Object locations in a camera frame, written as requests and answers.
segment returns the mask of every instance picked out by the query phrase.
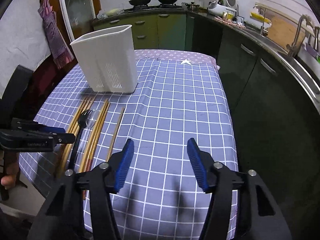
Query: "yellow tray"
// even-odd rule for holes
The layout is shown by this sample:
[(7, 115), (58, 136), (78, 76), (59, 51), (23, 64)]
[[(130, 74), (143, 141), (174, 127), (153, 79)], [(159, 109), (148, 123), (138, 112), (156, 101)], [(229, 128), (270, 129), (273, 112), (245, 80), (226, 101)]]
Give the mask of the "yellow tray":
[[(252, 12), (252, 13), (251, 13), (251, 16), (252, 16), (253, 18), (255, 18), (255, 19), (263, 22), (263, 16), (262, 16), (262, 15)], [(271, 24), (271, 20), (268, 19), (268, 18), (265, 18), (264, 22)]]

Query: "hanging towel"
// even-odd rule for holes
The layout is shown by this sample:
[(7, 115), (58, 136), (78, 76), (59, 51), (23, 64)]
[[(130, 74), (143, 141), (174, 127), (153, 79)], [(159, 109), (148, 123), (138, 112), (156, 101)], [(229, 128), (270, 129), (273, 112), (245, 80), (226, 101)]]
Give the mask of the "hanging towel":
[(53, 60), (57, 67), (61, 69), (67, 63), (71, 62), (74, 56), (58, 29), (56, 12), (52, 9), (49, 0), (42, 1), (38, 12), (44, 21), (44, 30)]

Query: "human hand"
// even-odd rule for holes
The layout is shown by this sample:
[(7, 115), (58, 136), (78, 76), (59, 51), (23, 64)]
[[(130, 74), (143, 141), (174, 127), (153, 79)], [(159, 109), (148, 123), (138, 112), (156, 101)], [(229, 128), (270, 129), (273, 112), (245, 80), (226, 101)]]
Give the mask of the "human hand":
[(17, 174), (19, 172), (19, 153), (6, 152), (6, 175), (1, 179), (1, 185), (6, 189), (16, 186)]

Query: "wok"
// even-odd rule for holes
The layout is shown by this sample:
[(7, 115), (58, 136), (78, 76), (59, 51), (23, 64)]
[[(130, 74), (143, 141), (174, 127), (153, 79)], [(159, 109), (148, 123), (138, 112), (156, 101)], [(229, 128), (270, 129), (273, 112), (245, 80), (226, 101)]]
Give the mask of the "wok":
[(162, 4), (174, 4), (177, 0), (158, 0)]
[(147, 5), (148, 3), (150, 3), (151, 0), (130, 0), (129, 3), (132, 6), (141, 6), (141, 5)]

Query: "black plastic fork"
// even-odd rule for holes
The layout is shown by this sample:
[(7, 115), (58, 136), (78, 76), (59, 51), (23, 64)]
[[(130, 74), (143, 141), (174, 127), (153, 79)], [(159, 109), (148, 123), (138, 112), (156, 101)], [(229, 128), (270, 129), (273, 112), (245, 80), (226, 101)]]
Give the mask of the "black plastic fork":
[(90, 114), (92, 113), (92, 111), (93, 111), (92, 109), (87, 109), (87, 110), (83, 111), (82, 114), (79, 116), (78, 125), (79, 125), (80, 129), (79, 129), (75, 144), (73, 145), (68, 169), (75, 168), (75, 162), (76, 162), (76, 157), (77, 157), (77, 152), (78, 152), (78, 148), (79, 148), (79, 144), (80, 144), (81, 135), (82, 135), (83, 130), (87, 127), (87, 119), (90, 116)]

